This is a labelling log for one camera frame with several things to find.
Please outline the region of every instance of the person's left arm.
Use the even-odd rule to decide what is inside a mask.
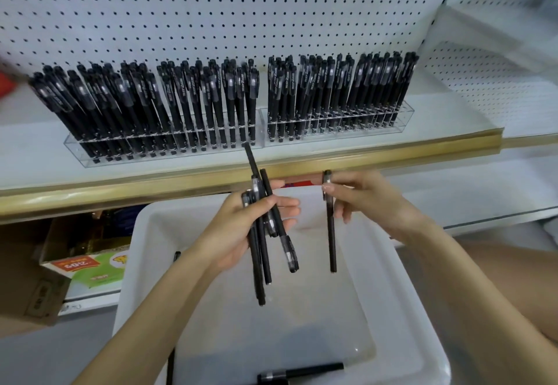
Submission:
[[[280,188],[284,182],[272,181],[271,185]],[[297,199],[274,195],[243,208],[240,193],[227,197],[206,230],[73,384],[152,384],[202,295],[220,272],[241,259],[248,248],[250,226],[274,204],[279,205],[289,229],[296,220],[287,218],[300,213]]]

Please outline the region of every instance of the hand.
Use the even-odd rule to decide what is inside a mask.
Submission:
[[[284,181],[270,181],[273,190],[284,184]],[[241,192],[233,192],[196,240],[194,247],[209,258],[212,267],[218,272],[232,268],[248,248],[246,236],[252,223],[275,204],[279,207],[283,225],[288,231],[296,224],[296,219],[292,218],[300,214],[299,200],[273,195],[244,208]]]
[[[403,241],[408,232],[430,221],[377,170],[335,172],[331,182],[323,184],[323,190],[335,197],[334,217],[345,223],[350,222],[352,212],[361,211],[394,239]]]

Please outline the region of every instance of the white plastic bin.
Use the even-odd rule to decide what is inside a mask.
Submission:
[[[249,254],[217,278],[178,342],[175,383],[244,385],[264,370],[343,361],[344,371],[306,383],[449,384],[448,359],[387,234],[358,214],[349,225],[336,223],[338,272],[332,274],[321,188],[277,193],[301,201],[289,233],[300,270],[290,273],[280,242],[269,239],[273,283],[265,287],[265,306],[255,299]],[[158,202],[140,212],[114,333],[225,197]]]

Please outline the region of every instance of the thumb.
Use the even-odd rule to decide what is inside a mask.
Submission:
[[[261,200],[255,202],[254,204],[250,204],[248,207],[243,208],[241,211],[242,221],[245,221],[248,225],[255,222],[260,216],[263,216],[265,213],[271,210],[277,204],[277,196],[271,195],[266,198],[262,198]]]
[[[357,200],[359,193],[359,190],[338,183],[325,183],[322,185],[322,189],[326,194],[351,204]]]

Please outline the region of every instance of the clear acrylic pen holder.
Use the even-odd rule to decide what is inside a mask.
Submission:
[[[262,109],[261,122],[266,125],[265,146],[326,141],[361,136],[403,132],[415,110],[403,101],[398,107],[339,112],[337,115],[313,114],[305,120],[271,122],[267,109]]]
[[[253,149],[262,148],[264,146],[264,123],[260,121],[262,115],[258,113],[259,111],[260,109],[256,110],[255,114],[255,140],[251,140],[248,127],[248,114],[244,112],[246,141],[251,142],[251,147]],[[196,141],[193,146],[189,139],[189,133],[185,131],[172,131],[168,134],[115,136],[109,139],[95,140],[76,140],[74,136],[70,134],[67,136],[64,144],[84,167],[143,162],[147,160],[163,160],[176,157],[202,156],[203,154],[227,153],[229,151],[244,151],[242,148],[241,128],[238,125],[238,119],[235,121],[234,137],[236,142],[233,148],[226,111],[223,113],[223,117],[225,125],[223,132],[226,139],[226,148],[224,148],[221,141],[221,131],[218,127],[217,119],[214,119],[216,148],[213,148],[205,113],[203,114],[205,123],[205,147],[201,145],[201,131],[194,131],[192,133],[194,141]],[[180,142],[186,142],[187,146],[183,145],[183,147],[180,148]],[[143,151],[134,151],[134,148],[143,149]]]

